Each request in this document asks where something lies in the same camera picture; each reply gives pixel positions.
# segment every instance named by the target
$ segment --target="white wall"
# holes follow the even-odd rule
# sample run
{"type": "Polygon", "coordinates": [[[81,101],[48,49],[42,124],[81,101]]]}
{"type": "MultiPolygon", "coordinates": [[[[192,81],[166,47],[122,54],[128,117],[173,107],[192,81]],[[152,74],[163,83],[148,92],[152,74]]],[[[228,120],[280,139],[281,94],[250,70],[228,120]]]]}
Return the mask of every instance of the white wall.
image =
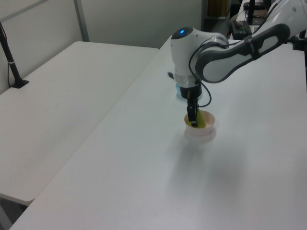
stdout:
{"type": "MultiPolygon", "coordinates": [[[[73,0],[48,0],[2,25],[22,78],[82,40],[73,0]]],[[[0,94],[7,89],[7,60],[1,47],[0,94]]]]}
{"type": "Polygon", "coordinates": [[[82,0],[91,42],[160,48],[183,26],[201,28],[201,0],[82,0]]]}

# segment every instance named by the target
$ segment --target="black stand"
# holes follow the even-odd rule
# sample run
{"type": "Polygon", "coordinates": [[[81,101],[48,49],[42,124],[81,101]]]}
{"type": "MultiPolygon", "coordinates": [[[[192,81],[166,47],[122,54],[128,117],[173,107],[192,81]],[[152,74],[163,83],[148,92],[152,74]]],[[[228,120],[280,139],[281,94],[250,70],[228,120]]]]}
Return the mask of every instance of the black stand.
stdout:
{"type": "Polygon", "coordinates": [[[307,39],[305,38],[306,30],[300,32],[299,37],[292,38],[293,50],[304,51],[305,68],[306,68],[306,89],[307,89],[307,39]]]}
{"type": "Polygon", "coordinates": [[[248,10],[248,24],[253,24],[254,17],[254,9],[255,9],[255,0],[249,0],[249,10],[248,10]]]}
{"type": "Polygon", "coordinates": [[[6,59],[8,60],[8,64],[10,65],[12,73],[15,78],[15,84],[11,85],[11,87],[20,89],[21,87],[29,83],[29,81],[23,80],[20,77],[15,61],[13,59],[12,53],[10,51],[6,36],[4,35],[4,31],[2,29],[3,27],[2,27],[2,24],[0,23],[0,43],[3,48],[4,54],[6,56],[6,59]]]}

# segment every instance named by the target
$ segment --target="cable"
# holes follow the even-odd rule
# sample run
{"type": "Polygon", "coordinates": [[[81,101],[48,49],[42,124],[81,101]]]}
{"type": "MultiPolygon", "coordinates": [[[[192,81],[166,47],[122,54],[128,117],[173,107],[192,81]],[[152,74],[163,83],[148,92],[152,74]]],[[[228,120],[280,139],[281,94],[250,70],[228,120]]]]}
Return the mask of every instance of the cable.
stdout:
{"type": "MultiPolygon", "coordinates": [[[[241,11],[241,13],[243,13],[244,11],[245,11],[245,10],[241,11]]],[[[239,13],[238,16],[239,16],[241,13],[239,13]]],[[[245,14],[246,14],[246,11],[245,11],[245,14]]]]}
{"type": "Polygon", "coordinates": [[[2,24],[1,24],[1,22],[0,22],[0,28],[1,28],[2,32],[4,33],[6,42],[8,42],[8,38],[7,38],[7,36],[6,36],[5,30],[4,30],[4,28],[3,28],[2,24]]]}
{"type": "Polygon", "coordinates": [[[209,41],[210,39],[212,39],[213,38],[213,36],[211,37],[211,38],[208,38],[207,40],[204,40],[202,43],[201,43],[201,47],[203,47],[203,44],[206,42],[206,41],[209,41]]]}
{"type": "Polygon", "coordinates": [[[205,45],[205,44],[200,45],[200,46],[193,52],[193,54],[192,54],[192,56],[190,57],[190,60],[189,60],[189,69],[190,69],[192,75],[195,77],[195,79],[198,81],[198,83],[201,84],[201,85],[206,89],[206,91],[207,91],[207,93],[208,93],[208,95],[209,95],[209,102],[208,102],[206,105],[199,105],[199,106],[198,106],[199,108],[203,108],[203,107],[208,106],[208,105],[211,103],[211,101],[212,101],[212,96],[211,96],[210,91],[209,91],[208,88],[204,85],[204,83],[201,82],[201,79],[199,79],[199,78],[196,76],[196,74],[193,72],[193,70],[192,70],[192,68],[191,68],[191,61],[192,61],[194,55],[195,55],[204,45],[205,45]]]}
{"type": "Polygon", "coordinates": [[[8,84],[9,84],[9,87],[11,87],[9,76],[10,76],[10,65],[8,64],[8,84]]]}
{"type": "Polygon", "coordinates": [[[238,44],[239,42],[235,42],[235,43],[232,43],[232,44],[225,45],[225,47],[226,47],[226,46],[233,46],[233,45],[236,45],[236,44],[238,44]]]}
{"type": "Polygon", "coordinates": [[[278,5],[278,3],[276,3],[276,4],[272,7],[272,9],[270,10],[270,12],[269,12],[269,13],[267,14],[267,16],[265,17],[263,23],[260,24],[260,26],[253,32],[253,34],[256,33],[256,32],[265,24],[265,22],[267,21],[268,17],[270,16],[270,14],[273,12],[273,10],[275,9],[275,7],[276,7],[277,5],[278,5]]]}
{"type": "MultiPolygon", "coordinates": [[[[0,22],[0,29],[2,30],[2,32],[3,32],[3,34],[4,34],[4,36],[5,36],[5,41],[6,41],[6,43],[8,42],[8,38],[7,38],[7,36],[6,36],[6,33],[5,33],[5,30],[4,30],[4,28],[3,28],[3,26],[2,26],[2,24],[1,24],[1,22],[0,22]]],[[[9,65],[9,63],[8,63],[8,84],[9,84],[9,87],[11,87],[11,85],[10,85],[10,65],[9,65]]]]}

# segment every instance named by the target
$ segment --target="black clamp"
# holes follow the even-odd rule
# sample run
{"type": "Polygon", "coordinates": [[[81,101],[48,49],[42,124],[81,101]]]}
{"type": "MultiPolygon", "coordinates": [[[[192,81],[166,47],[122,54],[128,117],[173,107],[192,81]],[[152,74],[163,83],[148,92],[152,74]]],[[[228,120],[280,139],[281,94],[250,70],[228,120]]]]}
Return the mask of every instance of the black clamp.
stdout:
{"type": "Polygon", "coordinates": [[[193,127],[196,127],[197,124],[197,110],[198,110],[198,99],[188,100],[188,118],[193,127]]]}
{"type": "Polygon", "coordinates": [[[257,43],[254,41],[252,36],[249,35],[246,38],[244,38],[244,43],[245,43],[245,45],[248,46],[251,57],[253,58],[253,60],[257,60],[258,58],[261,57],[257,43]]]}
{"type": "Polygon", "coordinates": [[[305,38],[306,30],[299,34],[299,37],[292,37],[293,50],[304,51],[307,46],[307,38],[305,38]]]}

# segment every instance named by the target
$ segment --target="yellow object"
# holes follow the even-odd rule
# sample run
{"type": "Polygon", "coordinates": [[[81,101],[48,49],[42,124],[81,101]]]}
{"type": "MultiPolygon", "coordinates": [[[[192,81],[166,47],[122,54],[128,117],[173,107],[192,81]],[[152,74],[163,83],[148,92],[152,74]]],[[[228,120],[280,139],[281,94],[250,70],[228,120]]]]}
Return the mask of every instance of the yellow object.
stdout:
{"type": "Polygon", "coordinates": [[[199,109],[197,110],[197,126],[194,126],[194,128],[206,128],[205,118],[202,116],[199,109]]]}

